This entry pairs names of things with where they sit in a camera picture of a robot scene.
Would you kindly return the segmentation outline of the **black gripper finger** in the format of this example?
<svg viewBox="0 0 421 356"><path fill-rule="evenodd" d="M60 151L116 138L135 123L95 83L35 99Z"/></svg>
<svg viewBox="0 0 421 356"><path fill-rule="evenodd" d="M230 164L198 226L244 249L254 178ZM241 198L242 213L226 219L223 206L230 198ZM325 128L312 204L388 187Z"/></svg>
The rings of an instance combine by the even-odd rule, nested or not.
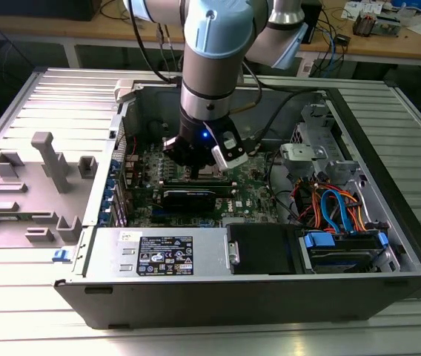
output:
<svg viewBox="0 0 421 356"><path fill-rule="evenodd" d="M188 167L190 178L197 178L197 155L192 145L181 136L166 139L163 142L163 153L177 165Z"/></svg>
<svg viewBox="0 0 421 356"><path fill-rule="evenodd" d="M220 179L221 171L219 166L214 162L213 164L206 164L199 169L197 179Z"/></svg>

